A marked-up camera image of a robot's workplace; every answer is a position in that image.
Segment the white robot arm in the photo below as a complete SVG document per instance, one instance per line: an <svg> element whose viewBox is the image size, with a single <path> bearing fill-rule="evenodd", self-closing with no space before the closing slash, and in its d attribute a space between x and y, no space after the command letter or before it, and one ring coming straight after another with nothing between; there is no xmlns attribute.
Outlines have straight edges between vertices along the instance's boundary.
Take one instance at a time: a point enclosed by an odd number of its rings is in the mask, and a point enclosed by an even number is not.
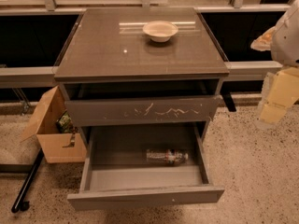
<svg viewBox="0 0 299 224"><path fill-rule="evenodd" d="M276 125L287 110L299 100L299 0L295 0L278 20L250 45L258 51L271 52L273 61L282 65L263 81L262 100L258 104L257 123Z"/></svg>

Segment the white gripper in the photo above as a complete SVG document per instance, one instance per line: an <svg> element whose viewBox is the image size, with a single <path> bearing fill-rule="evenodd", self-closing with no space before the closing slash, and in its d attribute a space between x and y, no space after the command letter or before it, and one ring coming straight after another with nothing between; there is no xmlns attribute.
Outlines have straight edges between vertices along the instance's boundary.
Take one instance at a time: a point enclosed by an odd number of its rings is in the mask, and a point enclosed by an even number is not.
<svg viewBox="0 0 299 224"><path fill-rule="evenodd" d="M272 36L276 28L271 27L250 47L258 51L270 50ZM268 73L262 87L262 100L259 103L259 120L267 124L277 124L299 99L299 69L288 67L277 73Z"/></svg>

